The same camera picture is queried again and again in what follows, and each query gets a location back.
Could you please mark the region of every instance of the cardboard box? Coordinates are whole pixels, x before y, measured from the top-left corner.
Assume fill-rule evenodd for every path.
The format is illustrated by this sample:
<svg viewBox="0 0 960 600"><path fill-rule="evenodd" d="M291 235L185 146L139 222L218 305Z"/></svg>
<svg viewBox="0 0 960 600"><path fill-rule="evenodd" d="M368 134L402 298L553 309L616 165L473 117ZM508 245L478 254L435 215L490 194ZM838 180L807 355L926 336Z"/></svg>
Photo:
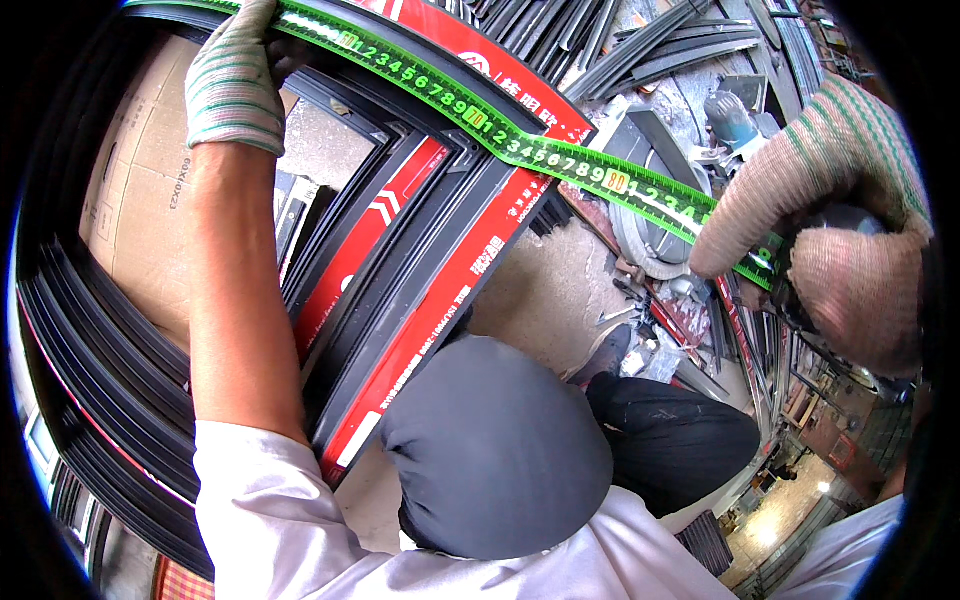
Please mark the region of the cardboard box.
<svg viewBox="0 0 960 600"><path fill-rule="evenodd" d="M184 79L200 45L161 36L98 155L80 235L134 306L189 351L186 218L193 164ZM281 90L287 114L298 97Z"/></svg>

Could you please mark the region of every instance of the shoe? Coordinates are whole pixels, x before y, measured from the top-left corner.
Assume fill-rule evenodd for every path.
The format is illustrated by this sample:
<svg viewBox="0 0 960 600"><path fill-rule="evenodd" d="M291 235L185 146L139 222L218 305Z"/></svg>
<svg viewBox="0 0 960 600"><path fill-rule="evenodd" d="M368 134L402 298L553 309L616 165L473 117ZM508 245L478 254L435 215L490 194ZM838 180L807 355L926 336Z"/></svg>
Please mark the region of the shoe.
<svg viewBox="0 0 960 600"><path fill-rule="evenodd" d="M593 345L593 352L586 364L566 379L567 383L584 386L598 373L610 372L620 374L620 363L627 356L630 349L630 326L621 323L606 335L597 338Z"/></svg>

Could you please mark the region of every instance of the gloved hand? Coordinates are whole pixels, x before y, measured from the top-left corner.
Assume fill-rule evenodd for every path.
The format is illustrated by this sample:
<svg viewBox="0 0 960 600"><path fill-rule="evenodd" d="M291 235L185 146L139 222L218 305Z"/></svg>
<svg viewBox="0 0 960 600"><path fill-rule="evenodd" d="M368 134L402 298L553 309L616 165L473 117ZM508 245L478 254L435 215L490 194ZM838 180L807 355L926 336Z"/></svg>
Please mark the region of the gloved hand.
<svg viewBox="0 0 960 600"><path fill-rule="evenodd" d="M829 199L858 204L894 233L807 229L787 272L830 348L877 374L921 363L921 250L932 229L916 158L897 115L829 76L800 118L733 178L690 255L703 277L724 274L781 218Z"/></svg>
<svg viewBox="0 0 960 600"><path fill-rule="evenodd" d="M242 142L283 156L284 110L263 37L276 0L246 0L217 28L186 75L187 146Z"/></svg>

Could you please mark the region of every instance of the printed numbers on tape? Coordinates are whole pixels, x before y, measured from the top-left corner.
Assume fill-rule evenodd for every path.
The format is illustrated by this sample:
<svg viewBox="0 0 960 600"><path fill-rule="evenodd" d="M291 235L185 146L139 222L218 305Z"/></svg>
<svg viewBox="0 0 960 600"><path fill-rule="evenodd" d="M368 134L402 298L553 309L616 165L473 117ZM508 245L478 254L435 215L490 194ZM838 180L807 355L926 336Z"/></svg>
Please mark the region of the printed numbers on tape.
<svg viewBox="0 0 960 600"><path fill-rule="evenodd" d="M237 13L229 0L128 0L130 6L176 4ZM407 90L439 110L504 162L569 181L620 204L689 244L707 223L716 201L703 192L621 160L542 135L524 132L440 69L356 25L297 2L280 0L274 27L323 46ZM782 240L774 233L733 267L769 290Z"/></svg>

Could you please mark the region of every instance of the person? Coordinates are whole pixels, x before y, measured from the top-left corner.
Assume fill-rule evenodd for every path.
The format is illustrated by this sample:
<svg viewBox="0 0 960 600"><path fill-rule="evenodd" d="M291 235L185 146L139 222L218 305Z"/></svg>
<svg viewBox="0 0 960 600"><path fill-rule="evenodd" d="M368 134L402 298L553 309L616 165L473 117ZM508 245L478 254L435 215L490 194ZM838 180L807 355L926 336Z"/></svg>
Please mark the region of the person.
<svg viewBox="0 0 960 600"><path fill-rule="evenodd" d="M756 428L718 402L619 379L609 370L615 340L588 365L592 372L581 373L585 394L491 338L465 334L438 351L382 421L400 473L401 526L418 549L392 556L360 546L302 429L299 361L276 282L271 198L284 128L276 89L291 65L263 45L274 8L275 0L245 2L187 74L197 165L190 207L196 514L218 597L732 598L652 511L674 511L722 485L711 469L729 471L752 456ZM848 122L851 110L860 116ZM820 128L826 141L813 135ZM864 245L805 232L790 276L835 349L865 365L912 368L919 356L889 345L911 350L919 335L913 269L924 230L906 199L922 200L923 192L916 165L898 163L909 150L896 118L830 79L768 148L734 180L694 248L693 268L726 272L782 214L862 182L871 198L882 196L873 208L892 215L891 228L902 233ZM896 163L886 175L874 164L883 160ZM824 264L825 248L842 249L841 264ZM865 306L870 318L855 310ZM878 313L895 326L889 339L851 339L877 335ZM684 428L693 432L689 448L658 445ZM728 444L717 443L717 431L730 434ZM696 443L701 432L710 446ZM673 478L665 447L678 453ZM840 535L791 589L855 585L869 561L851 558L843 541L888 513ZM857 548L876 551L877 540Z"/></svg>

